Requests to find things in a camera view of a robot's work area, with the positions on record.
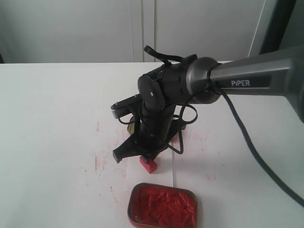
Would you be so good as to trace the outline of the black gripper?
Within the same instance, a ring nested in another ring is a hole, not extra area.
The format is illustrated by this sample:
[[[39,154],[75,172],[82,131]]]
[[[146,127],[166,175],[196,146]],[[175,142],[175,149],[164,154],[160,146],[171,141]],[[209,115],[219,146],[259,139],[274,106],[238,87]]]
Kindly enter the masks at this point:
[[[182,130],[185,129],[188,122],[184,121],[182,116],[187,107],[187,104],[181,106],[180,113],[177,114],[178,120],[173,122],[172,128],[178,127],[178,142],[171,143],[169,140],[172,136],[167,138],[167,135],[172,118],[175,115],[176,105],[169,104],[160,110],[156,110],[143,102],[138,114],[134,116],[135,124],[139,124],[139,128],[118,148],[113,150],[113,158],[116,163],[120,163],[124,158],[139,155],[147,157],[147,161],[153,161],[167,148],[172,149],[177,154],[183,154]]]

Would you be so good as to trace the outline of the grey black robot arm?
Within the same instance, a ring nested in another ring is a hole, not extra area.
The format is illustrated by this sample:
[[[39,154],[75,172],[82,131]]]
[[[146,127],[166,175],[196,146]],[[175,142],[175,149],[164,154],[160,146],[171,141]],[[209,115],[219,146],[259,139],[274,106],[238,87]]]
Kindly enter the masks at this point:
[[[116,119],[132,114],[133,134],[114,149],[116,162],[133,156],[155,159],[188,122],[175,115],[178,105],[211,104],[228,95],[276,95],[287,98],[304,117],[304,48],[291,47],[221,64],[210,57],[180,57],[145,52],[162,65],[138,79],[139,93],[111,106]]]

